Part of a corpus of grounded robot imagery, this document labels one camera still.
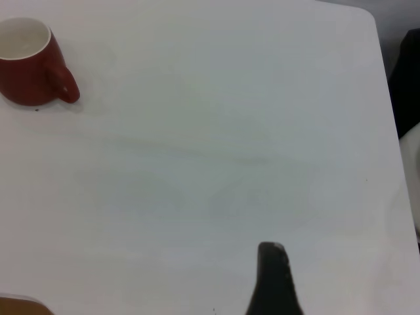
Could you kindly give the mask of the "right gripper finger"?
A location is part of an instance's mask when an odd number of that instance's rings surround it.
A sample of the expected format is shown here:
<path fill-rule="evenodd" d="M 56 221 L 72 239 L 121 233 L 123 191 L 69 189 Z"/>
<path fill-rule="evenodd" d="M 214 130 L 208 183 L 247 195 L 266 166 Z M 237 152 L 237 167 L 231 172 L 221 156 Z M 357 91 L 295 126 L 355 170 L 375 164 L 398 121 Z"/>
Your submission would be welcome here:
<path fill-rule="evenodd" d="M 247 314 L 303 315 L 284 246 L 262 242 L 257 253 L 257 279 Z"/>

